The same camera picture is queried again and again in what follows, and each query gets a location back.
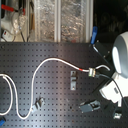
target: small black component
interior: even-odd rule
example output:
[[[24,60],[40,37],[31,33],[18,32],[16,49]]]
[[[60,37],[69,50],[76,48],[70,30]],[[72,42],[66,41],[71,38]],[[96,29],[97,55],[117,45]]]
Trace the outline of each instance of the small black component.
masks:
[[[80,104],[79,108],[81,109],[82,113],[95,111],[95,110],[100,109],[100,102],[97,100],[90,102],[90,103],[84,102]]]

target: black pegboard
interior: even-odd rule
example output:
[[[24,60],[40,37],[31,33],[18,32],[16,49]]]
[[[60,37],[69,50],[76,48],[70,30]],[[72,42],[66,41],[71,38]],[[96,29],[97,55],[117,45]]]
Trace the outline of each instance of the black pegboard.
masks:
[[[0,73],[8,74],[16,83],[22,115],[27,114],[30,107],[32,75],[36,67],[49,57],[66,60],[84,69],[105,64],[88,44],[0,43]],[[77,90],[70,91],[70,71],[75,70],[61,62],[45,63],[36,75],[34,102],[44,97],[46,104],[28,119],[21,120],[16,114],[14,95],[12,109],[5,116],[6,123],[2,127],[127,128],[127,114],[121,120],[114,120],[111,111],[106,115],[102,109],[82,114],[79,104],[95,99],[92,92],[103,79],[89,78],[87,73],[77,71]],[[9,88],[0,78],[0,112],[6,111],[9,103]]]

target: white cord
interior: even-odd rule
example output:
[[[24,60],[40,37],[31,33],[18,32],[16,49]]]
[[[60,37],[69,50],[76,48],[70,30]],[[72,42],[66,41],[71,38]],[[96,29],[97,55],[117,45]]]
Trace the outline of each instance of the white cord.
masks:
[[[100,65],[100,66],[96,67],[95,69],[99,69],[99,68],[106,68],[108,71],[110,71],[110,68],[107,67],[106,65]]]
[[[8,79],[3,75],[3,74],[0,74],[0,76],[3,76],[3,79],[8,83],[9,85],[9,89],[10,89],[10,93],[11,93],[11,102],[10,102],[10,106],[8,108],[8,110],[4,113],[0,113],[1,116],[4,116],[6,114],[8,114],[12,108],[12,103],[13,103],[13,93],[12,93],[12,88],[11,88],[11,84],[10,82],[8,81]]]
[[[70,67],[72,67],[72,68],[74,68],[74,69],[76,69],[76,70],[79,70],[79,71],[89,72],[89,70],[80,69],[80,68],[78,68],[78,67],[76,67],[76,66],[74,66],[74,65],[72,65],[72,64],[70,64],[70,63],[68,63],[68,62],[66,62],[66,61],[64,61],[64,60],[58,59],[58,58],[48,58],[48,59],[42,61],[42,63],[36,68],[36,70],[35,70],[35,72],[34,72],[34,74],[33,74],[33,77],[32,77],[32,83],[31,83],[31,105],[30,105],[29,112],[28,112],[28,114],[27,114],[25,117],[22,117],[22,116],[19,114],[19,111],[18,111],[18,95],[17,95],[17,89],[16,89],[16,85],[15,85],[14,81],[13,81],[13,80],[11,79],[11,77],[9,77],[8,75],[6,75],[6,74],[0,74],[0,76],[3,76],[3,78],[8,82],[9,87],[10,87],[10,92],[11,92],[11,103],[10,103],[10,107],[9,107],[9,109],[8,109],[7,112],[5,112],[5,113],[3,113],[3,114],[0,113],[0,115],[6,115],[6,114],[10,111],[10,109],[11,109],[11,107],[12,107],[13,95],[12,95],[11,85],[10,85],[10,83],[9,83],[9,81],[8,81],[8,79],[9,79],[9,80],[11,81],[13,87],[14,87],[14,90],[15,90],[15,96],[16,96],[16,112],[17,112],[17,115],[19,116],[19,118],[21,118],[21,119],[23,119],[23,120],[25,120],[25,119],[27,119],[27,118],[29,117],[29,115],[30,115],[30,113],[31,113],[31,111],[32,111],[32,105],[33,105],[33,86],[34,86],[34,79],[35,79],[36,73],[37,73],[37,71],[39,70],[39,68],[40,68],[45,62],[51,61],[51,60],[60,61],[60,62],[66,64],[66,65],[68,65],[68,66],[70,66]],[[97,68],[100,68],[100,67],[105,67],[105,68],[108,69],[107,66],[103,66],[103,65],[98,66]]]

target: white plug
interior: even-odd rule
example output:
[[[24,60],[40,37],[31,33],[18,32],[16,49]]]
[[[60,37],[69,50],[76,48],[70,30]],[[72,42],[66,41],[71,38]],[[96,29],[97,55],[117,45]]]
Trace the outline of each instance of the white plug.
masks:
[[[14,39],[14,36],[11,35],[8,31],[4,30],[2,37],[7,41],[7,42],[12,42]]]

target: plug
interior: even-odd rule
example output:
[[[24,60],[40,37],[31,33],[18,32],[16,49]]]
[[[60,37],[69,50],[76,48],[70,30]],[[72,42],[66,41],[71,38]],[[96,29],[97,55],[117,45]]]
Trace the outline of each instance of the plug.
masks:
[[[89,77],[99,78],[100,73],[99,73],[98,71],[96,71],[95,68],[89,68],[88,76],[89,76]]]

